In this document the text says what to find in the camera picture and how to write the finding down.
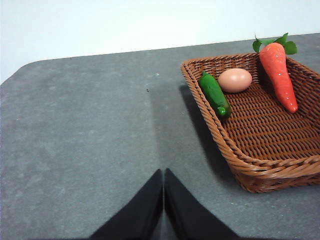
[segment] gray felt tabletop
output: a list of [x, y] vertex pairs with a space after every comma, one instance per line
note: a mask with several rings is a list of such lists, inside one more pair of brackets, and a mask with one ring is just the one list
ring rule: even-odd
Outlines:
[[[320, 33], [289, 36], [320, 72]], [[43, 60], [1, 85], [1, 239], [86, 238], [170, 168], [242, 237], [320, 239], [320, 185], [249, 193], [213, 142], [180, 65], [252, 40]], [[175, 240], [163, 215], [153, 240]]]

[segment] orange carrot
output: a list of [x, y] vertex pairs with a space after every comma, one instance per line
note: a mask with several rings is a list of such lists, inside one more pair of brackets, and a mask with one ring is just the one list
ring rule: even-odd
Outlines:
[[298, 104], [286, 66], [284, 47], [277, 42], [270, 43], [261, 50], [259, 58], [271, 79], [277, 99], [290, 113], [295, 113]]

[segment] green cucumber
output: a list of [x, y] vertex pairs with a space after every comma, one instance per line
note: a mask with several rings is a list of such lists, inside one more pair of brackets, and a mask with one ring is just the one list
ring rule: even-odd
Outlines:
[[226, 120], [231, 115], [231, 107], [217, 80], [206, 71], [199, 80], [200, 88], [220, 120]]

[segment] black object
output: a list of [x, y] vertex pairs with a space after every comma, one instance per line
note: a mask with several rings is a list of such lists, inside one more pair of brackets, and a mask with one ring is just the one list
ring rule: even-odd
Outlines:
[[239, 237], [205, 209], [169, 168], [164, 183], [158, 169], [131, 201], [89, 238], [72, 240], [148, 240], [163, 209], [180, 240], [262, 240]]

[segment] brown egg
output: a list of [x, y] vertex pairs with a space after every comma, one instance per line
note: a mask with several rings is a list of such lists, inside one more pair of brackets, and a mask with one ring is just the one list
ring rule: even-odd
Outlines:
[[252, 82], [250, 72], [242, 68], [231, 68], [220, 74], [218, 83], [227, 93], [239, 93], [246, 90]]

